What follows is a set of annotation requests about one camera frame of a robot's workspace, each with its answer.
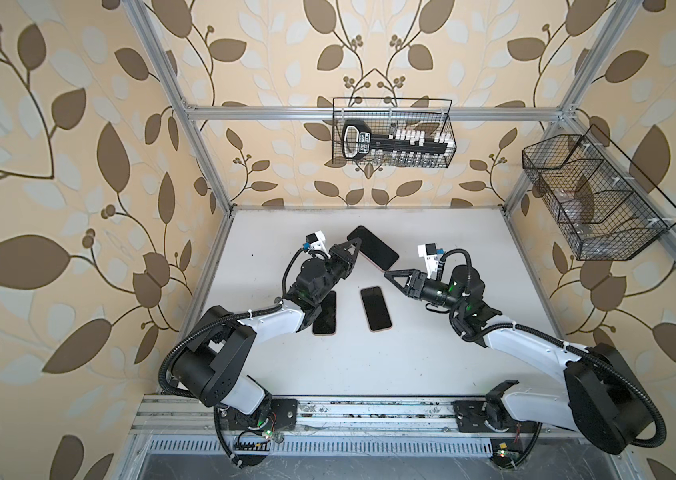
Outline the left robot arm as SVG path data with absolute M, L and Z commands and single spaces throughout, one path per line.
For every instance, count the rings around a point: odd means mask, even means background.
M 359 239 L 325 249 L 318 233 L 309 235 L 283 276 L 300 255 L 309 258 L 272 306 L 232 313 L 216 305 L 205 311 L 162 361 L 157 374 L 162 391 L 210 408 L 228 407 L 257 421 L 268 417 L 270 392 L 243 375 L 250 352 L 268 340 L 311 327 L 334 287 L 352 273 L 360 251 Z

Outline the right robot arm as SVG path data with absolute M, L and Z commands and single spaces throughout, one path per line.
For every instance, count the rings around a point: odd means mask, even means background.
M 443 308 L 462 341 L 510 355 L 555 381 L 539 391 L 503 381 L 485 397 L 500 415 L 576 431 L 609 454 L 666 441 L 663 415 L 616 348 L 570 343 L 511 320 L 484 301 L 484 282 L 469 265 L 456 266 L 449 281 L 415 269 L 384 276 L 406 297 Z

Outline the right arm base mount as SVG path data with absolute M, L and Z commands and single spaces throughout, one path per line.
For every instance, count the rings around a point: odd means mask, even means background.
M 518 470 L 538 443 L 543 424 L 513 419 L 498 400 L 459 400 L 452 404 L 460 433 L 490 437 L 490 461 L 501 470 Z

